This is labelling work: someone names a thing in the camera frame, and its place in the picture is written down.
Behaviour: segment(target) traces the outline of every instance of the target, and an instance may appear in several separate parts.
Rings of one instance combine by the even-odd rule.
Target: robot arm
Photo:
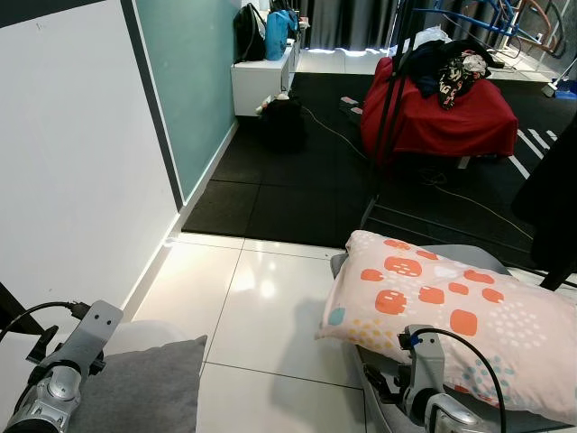
[[[417,341],[411,336],[424,325],[411,325],[398,336],[401,348],[410,350],[411,365],[400,365],[395,384],[399,393],[389,390],[380,372],[364,366],[369,382],[379,391],[382,403],[393,403],[426,433],[490,433],[488,426],[459,401],[444,393],[444,353],[435,333],[424,333]]]
[[[80,404],[81,386],[90,374],[105,367],[102,349],[122,316],[120,309],[102,300],[95,302],[66,342],[49,356],[45,356],[46,345],[57,328],[41,336],[27,358],[37,366],[5,433],[64,433]]]

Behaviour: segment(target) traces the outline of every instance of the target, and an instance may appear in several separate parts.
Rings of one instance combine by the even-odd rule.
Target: gray pillow
[[[70,433],[193,433],[206,336],[105,358],[90,376]]]

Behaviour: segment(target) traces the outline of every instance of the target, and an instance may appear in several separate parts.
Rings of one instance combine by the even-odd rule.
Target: white floor stripe
[[[523,131],[517,129],[517,135],[519,136],[519,138],[521,138],[521,140],[523,140],[526,143],[527,146],[529,146],[529,149],[535,152],[535,155],[537,155],[540,159],[543,159],[543,154],[541,153],[541,151],[538,150],[536,146],[531,143],[531,140],[527,138],[527,136]]]
[[[551,137],[551,140],[553,140],[554,142],[557,141],[557,136],[555,135],[555,133],[553,131],[547,131],[547,133]]]
[[[543,147],[546,150],[551,149],[549,147],[549,144],[545,143],[545,140],[541,138],[541,135],[539,135],[539,133],[535,129],[527,129],[527,130],[531,133],[531,135],[533,135],[533,138],[535,138],[537,142],[541,144],[541,147]]]
[[[511,162],[513,162],[515,164],[515,167],[517,167],[517,169],[521,172],[523,177],[525,179],[528,179],[529,178],[529,172],[527,171],[527,169],[525,167],[523,167],[523,164],[521,164],[519,162],[519,160],[517,158],[515,158],[515,156],[509,156],[508,158],[511,160]]]

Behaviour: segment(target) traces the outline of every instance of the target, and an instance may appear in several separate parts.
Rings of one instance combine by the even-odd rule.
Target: clothing
[[[461,56],[449,59],[439,70],[439,102],[445,110],[454,106],[454,99],[467,93],[475,81],[485,76],[487,63],[474,51],[464,51]]]
[[[464,63],[461,59],[464,53],[467,53],[465,57],[474,56],[467,60],[466,68],[463,66]],[[496,67],[497,65],[491,55],[478,42],[473,40],[452,41],[449,43],[430,41],[419,46],[411,53],[407,66],[404,70],[401,70],[401,73],[408,74],[423,97],[430,97],[439,92],[441,88],[440,78],[447,72],[447,67],[453,70],[458,69],[461,74],[466,71],[465,75],[469,76],[472,72],[480,73],[479,69],[482,61],[485,63],[484,77],[488,77],[490,72],[487,67]],[[451,75],[445,78],[446,81],[450,80],[448,77],[451,77]],[[463,87],[463,84],[457,90],[458,95],[463,95],[471,88],[468,85]]]

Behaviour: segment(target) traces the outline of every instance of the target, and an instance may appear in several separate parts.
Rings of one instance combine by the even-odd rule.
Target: black cable
[[[501,391],[501,386],[499,385],[499,379],[497,379],[497,375],[493,371],[493,368],[490,366],[489,361],[487,361],[487,358],[485,358],[485,356],[483,356],[482,353],[479,352],[479,350],[474,345],[469,343],[463,337],[457,336],[453,332],[446,331],[446,330],[440,329],[438,327],[424,327],[422,329],[419,329],[418,331],[415,331],[413,333],[413,335],[411,335],[411,338],[410,338],[411,344],[415,345],[416,343],[422,342],[422,340],[416,341],[416,338],[418,336],[420,336],[421,334],[424,334],[427,332],[433,332],[433,333],[442,334],[444,336],[449,336],[451,338],[454,338],[455,340],[457,340],[457,341],[463,343],[464,345],[466,345],[467,347],[469,347],[479,357],[479,359],[481,359],[481,362],[485,365],[485,367],[489,371],[490,378],[493,380],[493,383],[495,384],[495,391],[497,392],[497,400],[499,400],[499,416],[500,416],[500,421],[501,421],[501,433],[505,433],[507,431],[507,420],[506,420],[506,414],[505,414],[505,400],[503,399],[503,392]]]
[[[549,2],[549,5],[553,7],[553,12],[555,12],[557,22],[559,24],[559,41],[557,41],[557,44],[555,45],[553,52],[549,52],[549,55],[554,59],[560,59],[565,54],[565,50],[567,49],[567,40],[565,39],[565,28],[563,24],[563,18],[561,16],[561,13],[559,12],[559,8],[555,3]]]
[[[4,339],[6,334],[12,329],[20,320],[23,318],[30,316],[34,311],[38,311],[39,309],[48,309],[51,307],[64,307],[66,309],[72,310],[76,304],[73,302],[45,302],[43,304],[37,305],[36,307],[32,307],[31,309],[27,309],[22,313],[20,316],[17,316],[12,322],[10,322],[3,330],[0,332],[0,342]]]

